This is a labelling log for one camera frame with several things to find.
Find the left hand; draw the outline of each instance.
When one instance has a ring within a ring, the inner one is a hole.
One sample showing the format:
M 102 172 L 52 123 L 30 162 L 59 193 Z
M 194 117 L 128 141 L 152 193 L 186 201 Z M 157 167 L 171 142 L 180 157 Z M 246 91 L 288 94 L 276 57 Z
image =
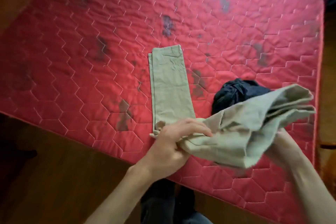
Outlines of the left hand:
M 134 167 L 145 170 L 152 182 L 174 174 L 190 156 L 176 143 L 183 136 L 193 133 L 212 137 L 211 130 L 205 124 L 191 118 L 165 126 L 147 154 Z

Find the crumpled clothing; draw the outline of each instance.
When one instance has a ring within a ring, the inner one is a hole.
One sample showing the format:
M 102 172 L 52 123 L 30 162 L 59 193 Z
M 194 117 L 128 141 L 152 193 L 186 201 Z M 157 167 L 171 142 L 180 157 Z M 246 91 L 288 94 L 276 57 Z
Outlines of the crumpled clothing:
M 308 89 L 297 84 L 232 105 L 207 119 L 199 118 L 211 129 L 213 137 L 193 134 L 178 145 L 188 153 L 219 165 L 249 168 L 255 165 L 274 141 L 280 128 L 315 113 Z M 156 138 L 165 121 L 155 125 Z
M 256 81 L 252 80 L 241 80 L 240 78 L 237 78 L 226 82 L 214 97 L 211 115 L 236 103 L 261 96 L 270 91 L 270 89 L 259 86 Z

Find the hexagonal quilting pattern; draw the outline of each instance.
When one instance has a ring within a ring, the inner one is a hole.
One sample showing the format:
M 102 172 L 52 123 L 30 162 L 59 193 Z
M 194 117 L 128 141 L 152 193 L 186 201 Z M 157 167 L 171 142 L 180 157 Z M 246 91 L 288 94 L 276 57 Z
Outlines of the hexagonal quilting pattern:
M 152 48 L 181 45 L 195 114 L 206 118 L 238 77 L 318 95 L 322 15 L 322 0 L 33 0 L 0 38 L 0 111 L 137 162 L 153 142 Z M 313 122 L 288 126 L 312 161 Z M 265 158 L 244 174 L 190 158 L 171 179 L 302 223 L 286 177 Z

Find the forearm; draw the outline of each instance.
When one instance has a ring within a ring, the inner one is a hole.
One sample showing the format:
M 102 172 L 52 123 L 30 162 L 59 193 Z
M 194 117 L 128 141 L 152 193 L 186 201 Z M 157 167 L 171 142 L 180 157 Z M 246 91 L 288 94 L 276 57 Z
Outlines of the forearm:
M 122 224 L 126 221 L 152 181 L 146 170 L 132 166 L 115 190 L 85 224 Z
M 292 179 L 310 224 L 332 224 L 336 220 L 336 202 L 308 158 L 290 167 Z

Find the wrinkled fabric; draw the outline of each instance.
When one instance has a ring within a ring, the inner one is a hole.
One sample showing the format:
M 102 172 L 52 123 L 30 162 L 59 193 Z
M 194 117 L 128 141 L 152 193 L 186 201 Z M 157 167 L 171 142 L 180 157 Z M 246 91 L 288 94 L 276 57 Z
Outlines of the wrinkled fabric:
M 237 78 L 233 81 L 226 82 L 213 99 L 211 115 L 236 103 L 268 92 L 270 92 L 270 89 L 259 86 L 257 82 L 252 80 L 241 80 Z
M 195 118 L 181 46 L 153 48 L 148 59 L 153 129 L 160 120 L 172 124 L 183 118 Z
M 180 140 L 188 153 L 237 168 L 255 165 L 272 144 L 278 129 L 315 113 L 311 92 L 297 84 L 237 103 L 207 119 L 199 118 L 213 137 L 193 134 Z M 165 121 L 157 122 L 151 134 L 156 138 Z

